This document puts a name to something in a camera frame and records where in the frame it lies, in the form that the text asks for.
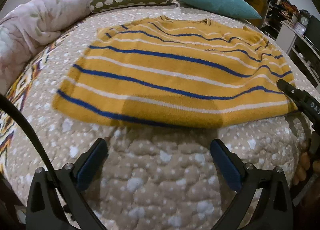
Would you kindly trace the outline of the person's right hand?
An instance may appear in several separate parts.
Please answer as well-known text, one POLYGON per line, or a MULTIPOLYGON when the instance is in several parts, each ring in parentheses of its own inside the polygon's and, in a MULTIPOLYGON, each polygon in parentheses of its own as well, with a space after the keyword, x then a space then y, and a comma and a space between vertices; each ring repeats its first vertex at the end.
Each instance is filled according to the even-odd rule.
POLYGON ((306 172, 312 166, 313 171, 319 173, 319 160, 316 160, 311 165, 310 156, 308 154, 309 141, 304 141, 301 145, 301 153, 298 161, 298 165, 292 179, 292 184, 297 185, 300 182, 305 181, 306 172))

